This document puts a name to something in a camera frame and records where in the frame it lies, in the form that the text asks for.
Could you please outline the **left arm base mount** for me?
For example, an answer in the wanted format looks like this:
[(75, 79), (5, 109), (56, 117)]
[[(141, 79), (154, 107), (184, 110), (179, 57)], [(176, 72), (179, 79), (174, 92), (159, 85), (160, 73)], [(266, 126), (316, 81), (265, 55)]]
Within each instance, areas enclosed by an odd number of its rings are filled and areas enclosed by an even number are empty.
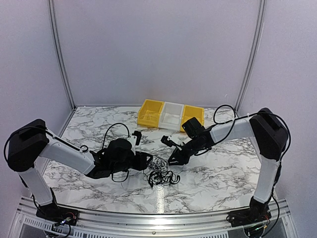
[(58, 206), (55, 198), (53, 198), (52, 202), (48, 205), (36, 205), (36, 207), (36, 216), (39, 218), (55, 222), (57, 225), (68, 224), (75, 226), (77, 224), (79, 211)]

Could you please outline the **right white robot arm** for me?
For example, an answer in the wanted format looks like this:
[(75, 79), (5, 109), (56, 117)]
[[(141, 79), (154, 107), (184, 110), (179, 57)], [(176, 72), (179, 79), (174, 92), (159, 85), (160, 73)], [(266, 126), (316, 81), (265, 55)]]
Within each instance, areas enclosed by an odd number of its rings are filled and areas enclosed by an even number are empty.
[(228, 140), (253, 137), (256, 140), (261, 169), (255, 193), (250, 201), (250, 208), (245, 217), (256, 222), (264, 215), (264, 207), (272, 198), (282, 168), (282, 158), (290, 146), (290, 131), (285, 122), (268, 108), (257, 113), (233, 120), (215, 123), (205, 128), (196, 118), (187, 120), (183, 129), (190, 138), (184, 144), (177, 144), (167, 136), (161, 141), (174, 151), (168, 159), (170, 166), (181, 166), (189, 162), (192, 156), (202, 154), (214, 146)]

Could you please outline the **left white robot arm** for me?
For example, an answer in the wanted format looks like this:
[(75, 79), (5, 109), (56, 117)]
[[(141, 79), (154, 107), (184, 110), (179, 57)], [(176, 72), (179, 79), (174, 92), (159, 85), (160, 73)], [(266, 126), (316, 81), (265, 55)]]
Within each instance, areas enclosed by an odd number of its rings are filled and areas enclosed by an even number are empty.
[(112, 140), (98, 152), (85, 145), (76, 147), (50, 131), (42, 119), (14, 131), (3, 147), (3, 156), (11, 170), (18, 173), (34, 195), (43, 212), (51, 220), (59, 220), (63, 213), (54, 201), (54, 194), (38, 171), (36, 160), (47, 158), (64, 164), (91, 179), (112, 177), (118, 172), (143, 171), (153, 159), (151, 154), (136, 150), (142, 134), (135, 131), (126, 139)]

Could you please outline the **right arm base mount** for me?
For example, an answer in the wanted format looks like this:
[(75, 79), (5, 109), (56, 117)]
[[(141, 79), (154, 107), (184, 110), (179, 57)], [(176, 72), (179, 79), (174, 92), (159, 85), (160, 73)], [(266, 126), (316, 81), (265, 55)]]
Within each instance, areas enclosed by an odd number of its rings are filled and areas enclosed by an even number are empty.
[(226, 220), (232, 227), (268, 221), (271, 218), (268, 204), (269, 201), (261, 203), (252, 197), (249, 208), (229, 212)]

